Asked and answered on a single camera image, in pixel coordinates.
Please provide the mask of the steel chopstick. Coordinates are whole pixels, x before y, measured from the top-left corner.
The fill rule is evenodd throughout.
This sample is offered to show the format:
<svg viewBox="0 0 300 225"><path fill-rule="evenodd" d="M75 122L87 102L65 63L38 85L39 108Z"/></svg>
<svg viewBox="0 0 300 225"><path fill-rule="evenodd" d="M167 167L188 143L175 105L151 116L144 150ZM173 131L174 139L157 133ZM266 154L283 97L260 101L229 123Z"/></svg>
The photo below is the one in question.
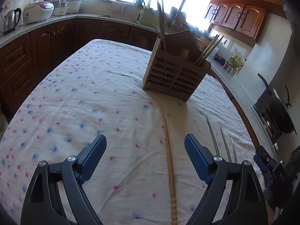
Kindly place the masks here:
<svg viewBox="0 0 300 225"><path fill-rule="evenodd" d="M232 162L230 151L229 151L229 147L228 147L225 135L223 133L222 128L221 127L219 127L219 128L220 128L221 136L222 136L222 139L223 139L223 142L224 142L224 145L225 145L225 150L226 150L226 153L227 153L228 160L229 160L229 162Z"/></svg>
<svg viewBox="0 0 300 225"><path fill-rule="evenodd" d="M231 140L232 149L233 149L234 162L237 164L236 148L235 148L233 137L230 137L230 140Z"/></svg>
<svg viewBox="0 0 300 225"><path fill-rule="evenodd" d="M211 124L210 124L209 118L208 118L207 116L205 116L205 117L206 117L206 121L207 121L209 130L210 130L210 133L211 133L211 138L212 138L212 140L213 140L214 149L215 149L215 151L216 151L216 154L217 154L217 155L220 155L220 152L219 152L219 149L218 149L218 144L217 144L217 142L216 142L216 138L215 138L215 135L214 135L212 126L211 126Z"/></svg>

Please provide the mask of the brown wooden chopstick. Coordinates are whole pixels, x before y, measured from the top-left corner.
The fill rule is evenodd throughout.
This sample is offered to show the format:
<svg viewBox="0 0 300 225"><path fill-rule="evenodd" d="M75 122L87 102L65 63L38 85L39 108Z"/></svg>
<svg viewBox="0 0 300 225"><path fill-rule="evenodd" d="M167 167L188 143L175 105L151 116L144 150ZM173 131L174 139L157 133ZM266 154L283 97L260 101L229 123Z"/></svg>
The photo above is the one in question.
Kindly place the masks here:
<svg viewBox="0 0 300 225"><path fill-rule="evenodd" d="M165 23L164 23L164 14L162 12L162 7L159 1L157 1L157 11L159 16L159 25L160 25L160 36L162 41L162 50L165 50Z"/></svg>

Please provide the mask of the metal spoon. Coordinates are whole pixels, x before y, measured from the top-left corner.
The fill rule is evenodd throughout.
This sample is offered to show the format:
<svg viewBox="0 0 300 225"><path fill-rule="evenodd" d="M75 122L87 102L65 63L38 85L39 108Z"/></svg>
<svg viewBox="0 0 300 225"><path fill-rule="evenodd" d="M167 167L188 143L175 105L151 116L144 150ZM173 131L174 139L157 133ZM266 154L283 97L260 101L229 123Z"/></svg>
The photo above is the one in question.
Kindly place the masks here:
<svg viewBox="0 0 300 225"><path fill-rule="evenodd" d="M188 56L189 56L189 50L186 50L186 49L184 49L184 48L181 49L180 54L179 54L179 57L180 57L181 59L187 59Z"/></svg>

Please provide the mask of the kitchen faucet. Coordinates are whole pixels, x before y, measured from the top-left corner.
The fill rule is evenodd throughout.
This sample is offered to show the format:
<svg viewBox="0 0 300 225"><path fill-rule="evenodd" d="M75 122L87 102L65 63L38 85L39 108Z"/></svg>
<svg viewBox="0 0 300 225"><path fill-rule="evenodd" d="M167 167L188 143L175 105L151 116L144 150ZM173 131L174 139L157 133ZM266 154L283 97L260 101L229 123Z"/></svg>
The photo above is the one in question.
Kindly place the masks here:
<svg viewBox="0 0 300 225"><path fill-rule="evenodd" d="M136 21L140 21L143 18L143 16L144 16L144 10L145 10L146 3L145 3L144 0L134 0L132 2L132 5L140 8L138 17L136 19Z"/></svg>

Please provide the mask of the gas stove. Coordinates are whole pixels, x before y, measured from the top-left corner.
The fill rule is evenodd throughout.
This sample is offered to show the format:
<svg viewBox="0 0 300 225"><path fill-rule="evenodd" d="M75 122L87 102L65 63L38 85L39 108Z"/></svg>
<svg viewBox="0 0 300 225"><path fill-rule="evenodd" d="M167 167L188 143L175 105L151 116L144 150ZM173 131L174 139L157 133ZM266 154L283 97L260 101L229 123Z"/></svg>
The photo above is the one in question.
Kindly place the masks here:
<svg viewBox="0 0 300 225"><path fill-rule="evenodd" d="M282 136L282 132L279 130L276 123L272 119L270 111L266 108L264 111L260 112L254 105L251 105L250 108L253 113L256 114L275 151L279 151L278 139L280 139L280 137Z"/></svg>

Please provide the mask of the black wok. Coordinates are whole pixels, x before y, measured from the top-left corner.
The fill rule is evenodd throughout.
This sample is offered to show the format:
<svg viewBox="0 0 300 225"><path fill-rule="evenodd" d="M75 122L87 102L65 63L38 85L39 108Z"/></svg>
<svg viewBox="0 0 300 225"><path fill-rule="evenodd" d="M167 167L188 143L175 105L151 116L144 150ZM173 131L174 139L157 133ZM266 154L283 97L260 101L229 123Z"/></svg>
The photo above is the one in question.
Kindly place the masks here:
<svg viewBox="0 0 300 225"><path fill-rule="evenodd" d="M265 78L259 73L257 75L266 86L267 93L269 94L269 110L271 118L274 120L274 123L276 124L278 129L284 134L290 134L292 132L296 133L296 129L294 127L292 119L287 112L288 106L291 106L291 103L289 101L289 90L287 86L285 86L285 88L287 91L288 102L283 103L275 88L271 90Z"/></svg>

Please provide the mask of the white floral tablecloth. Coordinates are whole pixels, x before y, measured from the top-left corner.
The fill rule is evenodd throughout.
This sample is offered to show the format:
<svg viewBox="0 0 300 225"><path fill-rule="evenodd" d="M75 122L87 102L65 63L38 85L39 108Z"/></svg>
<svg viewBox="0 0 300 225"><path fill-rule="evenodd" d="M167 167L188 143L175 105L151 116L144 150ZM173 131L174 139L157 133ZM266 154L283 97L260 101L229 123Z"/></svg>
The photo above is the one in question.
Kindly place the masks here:
<svg viewBox="0 0 300 225"><path fill-rule="evenodd" d="M176 184L177 220L185 224L203 196L201 181L185 151L192 133L216 153L252 160L255 148L222 85L207 75L187 102L144 91L151 53L106 40L93 40L71 55L31 91L1 140L1 205L15 222L39 161L64 161L99 134L107 148L83 185L104 224L170 224L165 115Z"/></svg>

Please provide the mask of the yellow oil bottle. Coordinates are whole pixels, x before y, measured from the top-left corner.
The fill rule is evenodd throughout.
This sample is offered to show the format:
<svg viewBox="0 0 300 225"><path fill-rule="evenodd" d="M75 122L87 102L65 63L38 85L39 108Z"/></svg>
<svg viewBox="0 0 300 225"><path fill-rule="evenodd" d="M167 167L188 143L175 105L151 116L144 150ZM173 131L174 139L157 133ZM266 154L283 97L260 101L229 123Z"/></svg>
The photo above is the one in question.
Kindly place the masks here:
<svg viewBox="0 0 300 225"><path fill-rule="evenodd" d="M230 57L229 62L233 68L237 68L241 63L241 58L237 54L234 54Z"/></svg>

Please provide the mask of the wooden utensil holder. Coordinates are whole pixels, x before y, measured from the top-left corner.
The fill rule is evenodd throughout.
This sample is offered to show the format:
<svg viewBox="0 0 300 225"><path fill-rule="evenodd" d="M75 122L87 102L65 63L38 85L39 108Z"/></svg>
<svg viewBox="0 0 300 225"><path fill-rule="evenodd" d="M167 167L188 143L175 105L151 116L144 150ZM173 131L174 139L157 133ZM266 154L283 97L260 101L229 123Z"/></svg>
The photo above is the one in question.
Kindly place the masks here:
<svg viewBox="0 0 300 225"><path fill-rule="evenodd" d="M179 57L181 49L189 50L187 59ZM201 51L190 31L165 35L165 50L158 36L142 82L143 90L159 92L187 101L211 68L200 61Z"/></svg>

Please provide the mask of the upper wooden cabinets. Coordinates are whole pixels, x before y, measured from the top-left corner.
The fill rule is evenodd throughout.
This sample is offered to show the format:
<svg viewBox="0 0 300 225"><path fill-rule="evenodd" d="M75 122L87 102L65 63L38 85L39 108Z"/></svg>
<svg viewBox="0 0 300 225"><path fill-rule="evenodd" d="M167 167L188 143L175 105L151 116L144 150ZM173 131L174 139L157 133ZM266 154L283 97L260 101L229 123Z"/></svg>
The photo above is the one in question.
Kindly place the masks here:
<svg viewBox="0 0 300 225"><path fill-rule="evenodd" d="M258 41L269 13L286 18L282 0L210 0L204 18Z"/></svg>

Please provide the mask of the steel electric kettle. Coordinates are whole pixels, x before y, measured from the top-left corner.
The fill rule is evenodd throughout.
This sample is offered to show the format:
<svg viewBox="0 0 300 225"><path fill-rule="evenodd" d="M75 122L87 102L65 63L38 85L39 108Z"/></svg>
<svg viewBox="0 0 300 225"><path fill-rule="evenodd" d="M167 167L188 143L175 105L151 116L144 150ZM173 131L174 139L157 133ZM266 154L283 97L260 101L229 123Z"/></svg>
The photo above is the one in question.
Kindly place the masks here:
<svg viewBox="0 0 300 225"><path fill-rule="evenodd" d="M13 31L15 31L16 26L20 22L21 18L21 9L17 8L14 10L11 10L7 13L7 15L4 17L4 35L7 35Z"/></svg>

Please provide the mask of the dish drying rack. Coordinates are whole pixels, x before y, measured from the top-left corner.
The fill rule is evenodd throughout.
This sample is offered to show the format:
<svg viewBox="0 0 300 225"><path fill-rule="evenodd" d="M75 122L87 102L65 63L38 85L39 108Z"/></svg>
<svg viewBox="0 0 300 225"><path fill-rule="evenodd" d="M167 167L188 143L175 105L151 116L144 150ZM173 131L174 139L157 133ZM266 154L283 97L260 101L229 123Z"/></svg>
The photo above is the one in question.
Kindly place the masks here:
<svg viewBox="0 0 300 225"><path fill-rule="evenodd" d="M166 26L171 29L185 30L188 26L186 23L187 15L185 12L180 12L177 8L171 7L168 14L168 20Z"/></svg>

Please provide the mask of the green basin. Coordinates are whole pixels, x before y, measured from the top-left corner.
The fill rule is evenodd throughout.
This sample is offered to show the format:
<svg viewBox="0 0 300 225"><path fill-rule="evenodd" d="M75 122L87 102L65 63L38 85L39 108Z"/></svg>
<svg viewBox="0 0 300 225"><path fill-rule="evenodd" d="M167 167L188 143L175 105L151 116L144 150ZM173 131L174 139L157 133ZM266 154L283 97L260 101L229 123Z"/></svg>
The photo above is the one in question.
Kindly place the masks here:
<svg viewBox="0 0 300 225"><path fill-rule="evenodd" d="M146 26L146 27L150 27L152 29L159 30L159 28L156 25L153 25L151 22L139 20L139 21L137 21L137 23L141 26Z"/></svg>

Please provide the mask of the wall power socket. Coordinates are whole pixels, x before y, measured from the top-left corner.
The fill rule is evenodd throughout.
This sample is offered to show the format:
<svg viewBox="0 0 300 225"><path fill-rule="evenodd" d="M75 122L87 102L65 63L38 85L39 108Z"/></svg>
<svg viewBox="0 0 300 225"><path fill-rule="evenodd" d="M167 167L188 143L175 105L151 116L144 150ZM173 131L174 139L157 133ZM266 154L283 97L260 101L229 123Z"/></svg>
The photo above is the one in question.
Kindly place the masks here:
<svg viewBox="0 0 300 225"><path fill-rule="evenodd" d="M11 4L12 4L12 1L7 1L7 2L3 3L3 5L1 6L1 10L10 9L11 8Z"/></svg>

